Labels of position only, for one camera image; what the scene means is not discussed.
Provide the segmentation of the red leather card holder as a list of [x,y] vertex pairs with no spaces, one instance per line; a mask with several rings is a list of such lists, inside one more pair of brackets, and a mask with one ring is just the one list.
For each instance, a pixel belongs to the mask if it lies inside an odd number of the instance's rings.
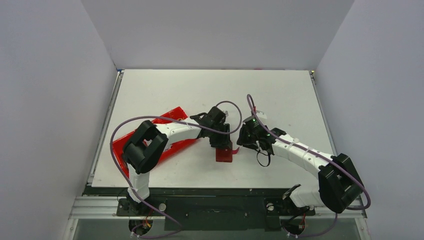
[[216,148],[215,149],[215,161],[218,163],[232,163],[233,155],[239,152],[240,148]]

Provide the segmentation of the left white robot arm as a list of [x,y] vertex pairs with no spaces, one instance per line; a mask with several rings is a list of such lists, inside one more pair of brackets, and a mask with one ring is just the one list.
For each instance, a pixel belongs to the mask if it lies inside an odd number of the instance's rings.
[[143,121],[122,148],[121,156],[129,166],[128,197],[141,203],[150,196],[150,171],[158,164],[163,152],[177,142],[208,138],[212,148],[229,147],[230,124],[226,118],[222,110],[213,106],[209,112],[183,120],[169,119],[165,124]]

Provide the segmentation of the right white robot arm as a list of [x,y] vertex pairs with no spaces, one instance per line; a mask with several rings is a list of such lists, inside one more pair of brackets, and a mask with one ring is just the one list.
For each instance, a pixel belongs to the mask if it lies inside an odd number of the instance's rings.
[[297,208],[325,206],[341,214],[346,209],[353,210],[351,204],[363,193],[364,185],[347,155],[317,151],[279,128],[261,126],[253,115],[242,122],[236,143],[268,158],[284,158],[317,179],[314,186],[296,184],[283,194],[283,200]]

